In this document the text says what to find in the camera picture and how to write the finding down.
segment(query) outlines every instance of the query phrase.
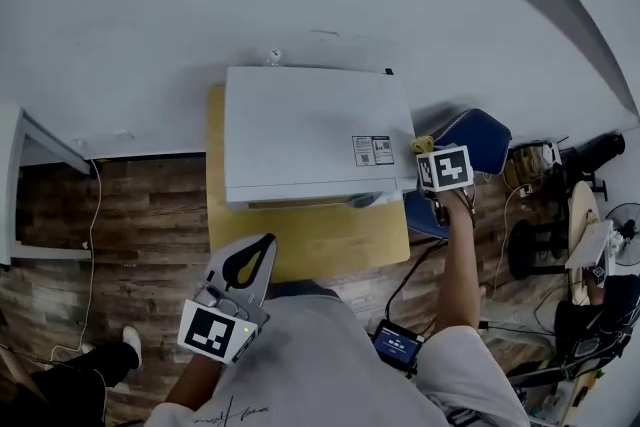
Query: yellow tabletop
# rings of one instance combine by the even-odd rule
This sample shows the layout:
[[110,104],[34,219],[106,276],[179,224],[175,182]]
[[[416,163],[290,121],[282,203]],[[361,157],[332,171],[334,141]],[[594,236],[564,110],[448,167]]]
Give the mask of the yellow tabletop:
[[[578,182],[569,202],[569,256],[573,253],[587,229],[587,217],[600,219],[596,197],[587,182]],[[571,270],[571,293],[574,304],[589,304],[587,287],[582,283],[582,269]]]
[[224,189],[224,87],[207,107],[207,212],[211,251],[258,233],[276,236],[273,281],[335,276],[409,258],[401,201],[354,209],[345,205],[234,212]]

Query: wooden floor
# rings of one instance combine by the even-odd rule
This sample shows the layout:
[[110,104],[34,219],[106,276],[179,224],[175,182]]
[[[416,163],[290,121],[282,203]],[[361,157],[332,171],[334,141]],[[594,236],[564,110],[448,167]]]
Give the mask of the wooden floor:
[[[176,335],[183,301],[202,278],[209,259],[205,160],[168,159],[104,163],[102,206],[95,228],[95,280],[86,340],[118,339],[134,325],[142,337],[143,368],[131,372],[109,393],[108,425],[148,416],[161,401],[190,355],[178,349]],[[502,180],[477,186],[476,252],[480,281],[493,283],[504,237]],[[98,182],[58,166],[25,168],[18,194],[18,240],[30,245],[81,248],[98,200]],[[509,226],[537,221],[548,212],[513,198]],[[387,299],[424,248],[414,248],[402,264],[322,280],[372,331]],[[396,298],[394,322],[424,329],[434,311],[444,250],[431,255]],[[90,263],[17,261],[0,276],[0,310],[15,347],[48,359],[55,344],[77,346],[89,299]],[[498,283],[509,281],[506,261]],[[496,298],[540,301],[559,278],[509,283]],[[488,346],[505,370],[540,356],[534,347],[491,341]],[[73,357],[59,351],[57,359]],[[9,393],[0,385],[0,394]]]

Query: small screen device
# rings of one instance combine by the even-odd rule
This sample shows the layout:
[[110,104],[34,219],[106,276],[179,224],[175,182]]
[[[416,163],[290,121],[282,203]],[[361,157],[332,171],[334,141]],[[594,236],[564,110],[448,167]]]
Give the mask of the small screen device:
[[409,372],[425,338],[393,322],[383,320],[372,341],[382,361],[402,372]]

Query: yellow object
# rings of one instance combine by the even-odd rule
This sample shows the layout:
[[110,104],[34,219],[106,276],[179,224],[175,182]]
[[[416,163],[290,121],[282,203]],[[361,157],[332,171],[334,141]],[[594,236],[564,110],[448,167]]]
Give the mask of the yellow object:
[[334,276],[409,258],[402,201],[355,209],[346,205],[234,212],[225,202],[224,87],[207,107],[207,212],[211,251],[257,233],[276,236],[273,281]]
[[418,137],[413,141],[413,143],[411,143],[411,151],[415,155],[431,153],[433,151],[433,137],[430,135]]

